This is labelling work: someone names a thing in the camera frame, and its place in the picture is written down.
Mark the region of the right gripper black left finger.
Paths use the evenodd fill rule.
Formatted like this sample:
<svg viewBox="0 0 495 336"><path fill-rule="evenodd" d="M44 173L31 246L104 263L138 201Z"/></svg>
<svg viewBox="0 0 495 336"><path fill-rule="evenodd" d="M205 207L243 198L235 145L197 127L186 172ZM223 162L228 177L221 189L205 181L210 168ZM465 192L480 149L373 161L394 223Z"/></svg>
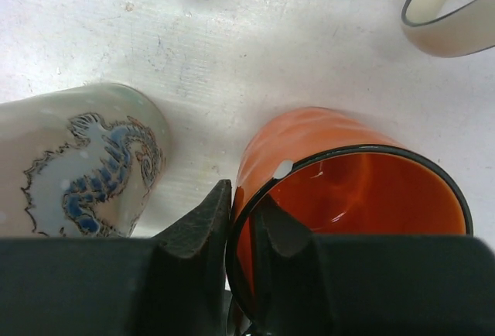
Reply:
<svg viewBox="0 0 495 336"><path fill-rule="evenodd" d="M155 237L154 335L224 334L224 252L231 191L229 180L219 180L198 206Z"/></svg>

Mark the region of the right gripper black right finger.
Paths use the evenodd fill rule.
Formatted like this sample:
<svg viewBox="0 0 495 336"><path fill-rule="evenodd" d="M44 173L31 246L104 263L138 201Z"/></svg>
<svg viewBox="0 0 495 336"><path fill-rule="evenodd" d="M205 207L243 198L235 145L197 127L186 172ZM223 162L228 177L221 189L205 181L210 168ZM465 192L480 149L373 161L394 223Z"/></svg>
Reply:
<svg viewBox="0 0 495 336"><path fill-rule="evenodd" d="M260 335L324 335L328 303L312 232L273 200L253 211L254 322Z"/></svg>

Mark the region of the orange mug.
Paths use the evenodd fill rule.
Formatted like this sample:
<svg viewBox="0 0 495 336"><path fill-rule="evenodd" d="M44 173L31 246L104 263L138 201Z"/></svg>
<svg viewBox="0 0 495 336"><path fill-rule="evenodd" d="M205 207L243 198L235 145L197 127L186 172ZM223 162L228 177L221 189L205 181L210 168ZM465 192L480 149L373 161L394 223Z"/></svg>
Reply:
<svg viewBox="0 0 495 336"><path fill-rule="evenodd" d="M324 335L493 332L493 298L478 294L473 275L491 256L451 176L339 112L300 108L258 132L237 174L226 269L255 334L253 211L262 200L312 232Z"/></svg>

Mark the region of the cream seahorse mug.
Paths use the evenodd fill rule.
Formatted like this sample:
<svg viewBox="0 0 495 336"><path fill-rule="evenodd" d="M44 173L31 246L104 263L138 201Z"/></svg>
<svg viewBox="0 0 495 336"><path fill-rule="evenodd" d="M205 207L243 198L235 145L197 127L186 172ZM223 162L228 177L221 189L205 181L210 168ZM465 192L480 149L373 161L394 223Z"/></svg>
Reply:
<svg viewBox="0 0 495 336"><path fill-rule="evenodd" d="M170 143L162 111L122 84L2 104L2 236L128 237Z"/></svg>

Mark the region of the cream mug green inside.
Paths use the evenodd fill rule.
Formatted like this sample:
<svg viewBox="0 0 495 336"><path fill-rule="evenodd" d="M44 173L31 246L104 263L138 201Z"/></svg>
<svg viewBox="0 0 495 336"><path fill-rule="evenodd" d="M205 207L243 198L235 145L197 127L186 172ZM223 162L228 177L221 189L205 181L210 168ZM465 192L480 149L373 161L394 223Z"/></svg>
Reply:
<svg viewBox="0 0 495 336"><path fill-rule="evenodd" d="M447 0L405 0L401 27L416 48L434 57L463 57L494 47L494 0L473 0L450 13Z"/></svg>

